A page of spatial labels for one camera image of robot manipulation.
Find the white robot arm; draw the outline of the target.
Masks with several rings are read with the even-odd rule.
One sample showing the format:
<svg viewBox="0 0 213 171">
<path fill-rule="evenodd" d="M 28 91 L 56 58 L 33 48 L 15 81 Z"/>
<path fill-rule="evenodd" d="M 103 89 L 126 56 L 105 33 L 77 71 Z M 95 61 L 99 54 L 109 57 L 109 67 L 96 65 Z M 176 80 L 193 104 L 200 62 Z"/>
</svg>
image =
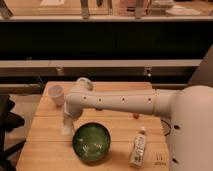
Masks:
<svg viewBox="0 0 213 171">
<path fill-rule="evenodd" d="M 213 171 L 212 87 L 95 91 L 89 79 L 79 78 L 65 96 L 64 113 L 78 119 L 86 108 L 169 118 L 169 171 Z"/>
</svg>

